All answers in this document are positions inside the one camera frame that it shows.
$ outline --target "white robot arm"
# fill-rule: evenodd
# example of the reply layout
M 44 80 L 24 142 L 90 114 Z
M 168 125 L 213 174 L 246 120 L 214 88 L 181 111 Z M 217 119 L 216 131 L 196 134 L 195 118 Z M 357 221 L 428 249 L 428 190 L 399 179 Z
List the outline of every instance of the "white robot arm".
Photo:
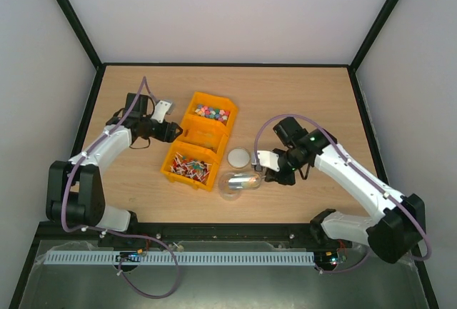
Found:
M 316 240 L 344 239 L 369 245 L 381 259 L 389 263 L 395 263 L 421 240 L 421 234 L 410 220 L 388 199 L 391 196 L 402 203 L 421 227 L 425 228 L 425 208 L 417 195 L 405 197 L 377 179 L 332 137 L 335 147 L 343 154 L 343 159 L 319 130 L 308 133 L 294 118 L 285 118 L 273 130 L 288 150 L 258 152 L 260 165 L 267 167 L 267 182 L 293 185 L 295 170 L 300 170 L 301 173 L 301 168 L 306 164 L 308 167 L 315 166 L 348 191 L 369 215 L 350 216 L 328 209 L 311 221 L 311 225 L 315 226 Z
M 135 94 L 127 95 L 125 108 L 134 101 Z M 173 102 L 153 103 L 154 112 L 147 115 L 150 98 L 140 95 L 134 109 L 125 121 L 112 131 L 120 118 L 118 114 L 106 123 L 103 133 L 84 151 L 68 161 L 56 161 L 49 169 L 46 215 L 49 220 L 58 221 L 61 217 L 62 198 L 66 180 L 71 169 L 79 163 L 74 184 L 79 190 L 71 191 L 66 205 L 68 222 L 79 225 L 95 226 L 113 231 L 126 231 L 134 213 L 105 204 L 101 177 L 116 157 L 129 148 L 137 138 L 173 142 L 182 129 L 177 123 L 166 122 L 164 117 L 173 111 Z

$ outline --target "candy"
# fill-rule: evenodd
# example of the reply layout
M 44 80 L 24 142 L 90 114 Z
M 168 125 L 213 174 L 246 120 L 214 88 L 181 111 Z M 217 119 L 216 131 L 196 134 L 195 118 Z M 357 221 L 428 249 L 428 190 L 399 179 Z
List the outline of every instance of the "candy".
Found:
M 206 184 L 210 165 L 192 158 L 187 161 L 186 157 L 176 153 L 173 163 L 170 165 L 170 172 Z
M 205 118 L 211 118 L 225 123 L 229 119 L 230 111 L 224 109 L 214 108 L 210 106 L 205 106 L 203 104 L 198 104 L 197 109 L 195 110 L 197 115 L 203 116 Z

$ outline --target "wooden table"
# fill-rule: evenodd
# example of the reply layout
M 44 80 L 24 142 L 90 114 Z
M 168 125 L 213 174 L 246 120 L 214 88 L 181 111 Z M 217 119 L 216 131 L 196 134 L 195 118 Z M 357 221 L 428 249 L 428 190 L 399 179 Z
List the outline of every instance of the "wooden table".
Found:
M 230 98 L 239 113 L 226 154 L 237 146 L 252 151 L 257 131 L 272 116 L 299 113 L 320 123 L 359 163 L 374 172 L 344 68 L 107 66 L 84 148 L 124 106 L 126 94 L 137 92 L 143 76 L 156 96 L 175 102 L 176 108 L 167 121 L 181 122 L 194 91 Z M 302 124 L 309 131 L 313 129 Z M 135 146 L 146 143 L 139 139 Z M 170 183 L 159 171 L 169 147 L 153 140 L 147 149 L 124 151 L 103 176 L 106 202 L 136 212 L 140 222 L 306 223 L 326 208 L 365 215 L 340 185 L 315 168 L 307 181 L 297 174 L 294 186 L 264 183 L 258 190 L 244 191 L 232 202 L 220 197 L 217 187 L 219 176 L 231 170 L 225 157 L 212 192 Z M 272 129 L 265 130 L 259 148 L 282 147 Z

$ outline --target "black frame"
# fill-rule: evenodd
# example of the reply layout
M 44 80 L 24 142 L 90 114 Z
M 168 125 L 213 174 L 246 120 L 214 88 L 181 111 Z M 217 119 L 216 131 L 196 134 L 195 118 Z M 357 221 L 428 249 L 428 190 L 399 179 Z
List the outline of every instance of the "black frame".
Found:
M 92 84 L 91 92 L 89 94 L 89 99 L 84 110 L 83 118 L 76 135 L 76 140 L 74 142 L 74 147 L 71 151 L 71 155 L 79 153 L 82 149 L 84 139 L 89 127 L 91 120 L 92 112 L 96 103 L 96 99 L 99 93 L 101 82 L 103 81 L 104 72 L 107 66 L 110 65 L 122 65 L 122 66 L 244 66 L 244 67 L 338 67 L 346 68 L 348 71 L 349 78 L 351 80 L 352 89 L 354 92 L 354 97 L 358 106 L 358 110 L 361 116 L 362 124 L 365 130 L 366 139 L 368 141 L 368 146 L 370 148 L 371 156 L 373 158 L 373 163 L 376 168 L 378 177 L 388 183 L 386 171 L 383 166 L 381 159 L 381 154 L 379 153 L 378 144 L 376 142 L 373 127 L 368 116 L 368 111 L 366 104 L 364 102 L 360 85 L 357 80 L 357 69 L 361 65 L 362 61 L 366 57 L 369 49 L 373 45 L 376 37 L 381 32 L 383 25 L 388 20 L 391 12 L 395 8 L 398 0 L 386 0 L 381 11 L 379 12 L 376 20 L 374 21 L 372 27 L 370 28 L 366 38 L 364 39 L 360 49 L 358 50 L 354 60 L 351 65 L 345 64 L 233 64 L 233 63 L 103 63 L 98 57 L 92 43 L 90 42 L 81 22 L 76 15 L 76 12 L 73 10 L 73 7 L 70 4 L 69 0 L 56 0 L 59 6 L 61 7 L 65 17 L 68 19 L 71 27 L 73 28 L 76 36 L 78 37 L 81 45 L 86 51 L 88 57 L 90 58 L 94 68 L 96 69 L 96 75 L 94 82 Z M 236 236 L 235 232 L 239 235 L 248 237 L 249 239 L 256 239 L 262 236 L 265 237 L 264 240 L 267 240 L 272 243 L 277 243 L 280 241 L 287 240 L 289 243 L 295 243 L 296 247 L 300 246 L 300 242 L 296 240 L 295 242 L 289 239 L 291 233 L 295 233 L 302 229 L 307 224 L 185 224 L 185 223 L 140 223 L 142 231 L 147 231 L 150 234 L 162 233 L 164 235 L 164 240 L 168 236 L 170 239 L 173 237 L 182 236 L 183 234 L 187 238 L 202 238 L 210 237 L 213 235 L 226 236 L 228 240 L 232 240 Z M 41 240 L 97 240 L 98 234 L 92 231 L 74 232 L 74 233 L 65 233 L 58 223 L 50 222 L 41 222 L 36 231 L 36 235 L 31 244 L 29 254 L 25 260 L 24 268 L 22 270 L 21 276 L 19 278 L 14 296 L 11 300 L 10 308 L 17 308 L 21 302 L 22 295 L 26 286 L 26 282 L 33 265 L 34 259 L 36 257 L 36 252 Z M 412 250 L 414 255 L 420 255 L 420 250 L 416 246 Z M 422 282 L 423 290 L 426 295 L 429 308 L 438 308 L 438 302 L 436 300 L 433 288 L 431 286 L 430 279 L 428 278 L 427 270 L 424 262 L 417 262 L 416 267 L 418 268 L 418 274 Z

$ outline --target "yellow storage bin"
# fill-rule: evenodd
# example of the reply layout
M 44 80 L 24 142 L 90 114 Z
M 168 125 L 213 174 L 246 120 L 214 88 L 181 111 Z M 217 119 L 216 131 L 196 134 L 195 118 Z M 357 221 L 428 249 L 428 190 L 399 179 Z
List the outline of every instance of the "yellow storage bin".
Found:
M 231 130 L 233 129 L 233 124 L 235 123 L 236 115 L 238 114 L 238 108 L 233 104 L 233 102 L 229 98 L 209 95 L 207 93 L 200 93 L 196 91 L 192 101 L 189 104 L 189 107 L 187 107 L 186 115 L 201 117 L 195 113 L 195 110 L 199 104 L 230 111 L 230 115 L 228 116 L 227 121 L 224 123 L 214 120 L 213 118 L 203 117 L 203 119 L 211 121 L 215 124 L 215 126 L 220 127 L 227 136 L 230 136 Z
M 191 145 L 207 148 L 218 156 L 220 161 L 224 156 L 224 150 L 229 140 L 216 121 L 195 115 L 184 116 L 181 122 L 183 133 L 177 141 L 190 143 Z
M 173 160 L 176 154 L 179 153 L 181 156 L 185 157 L 187 160 L 191 158 L 203 161 L 209 165 L 209 175 L 205 178 L 204 182 L 195 181 L 193 179 L 178 175 L 170 171 L 170 167 L 173 165 Z M 204 189 L 211 191 L 213 188 L 214 180 L 216 179 L 216 174 L 219 169 L 219 163 L 217 161 L 217 155 L 208 150 L 207 148 L 202 148 L 199 146 L 191 145 L 189 143 L 182 143 L 180 141 L 175 141 L 171 144 L 170 150 L 165 157 L 164 164 L 162 165 L 161 172 L 168 178 L 170 182 L 180 182 L 191 186 L 194 189 Z
M 230 111 L 230 115 L 228 115 L 227 120 L 224 122 L 197 115 L 195 110 L 199 104 Z M 165 161 L 162 164 L 161 172 L 170 182 L 181 182 L 195 189 L 201 188 L 211 191 L 237 114 L 238 108 L 228 98 L 213 96 L 207 93 L 194 93 L 194 97 L 181 122 L 183 133 L 171 144 Z M 182 176 L 181 174 L 172 172 L 175 157 L 180 158 L 180 162 L 185 157 L 186 163 L 192 158 L 211 164 L 211 167 L 208 168 L 209 174 L 202 181 L 198 181 L 191 179 L 189 174 Z

